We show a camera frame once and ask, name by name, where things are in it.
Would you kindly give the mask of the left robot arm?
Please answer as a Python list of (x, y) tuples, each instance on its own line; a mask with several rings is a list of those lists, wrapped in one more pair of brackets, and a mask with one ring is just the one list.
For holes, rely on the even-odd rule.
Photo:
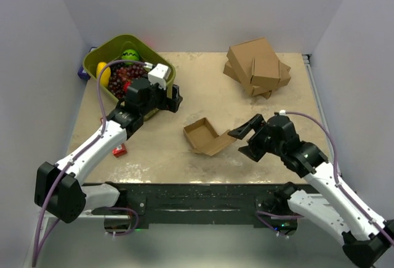
[(157, 108), (175, 113), (182, 100), (176, 84), (171, 94), (147, 78), (128, 84), (125, 97), (85, 143), (55, 164), (45, 162), (38, 168), (35, 204), (65, 223), (73, 222), (83, 211), (97, 208), (123, 213), (127, 198), (118, 187), (109, 183), (85, 187), (86, 177), (143, 125), (148, 112)]

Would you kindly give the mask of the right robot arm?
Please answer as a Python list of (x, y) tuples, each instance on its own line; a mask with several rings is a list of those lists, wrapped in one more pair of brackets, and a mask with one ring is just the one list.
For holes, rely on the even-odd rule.
[(289, 115), (281, 110), (264, 120), (257, 114), (228, 135), (243, 139), (254, 131), (239, 152), (255, 162), (267, 153), (279, 157), (328, 204), (314, 201), (306, 191), (288, 182), (258, 204), (257, 217), (306, 218), (335, 238), (354, 265), (372, 267), (393, 246), (393, 221), (375, 212), (345, 183), (336, 161), (330, 162), (318, 146), (300, 139)]

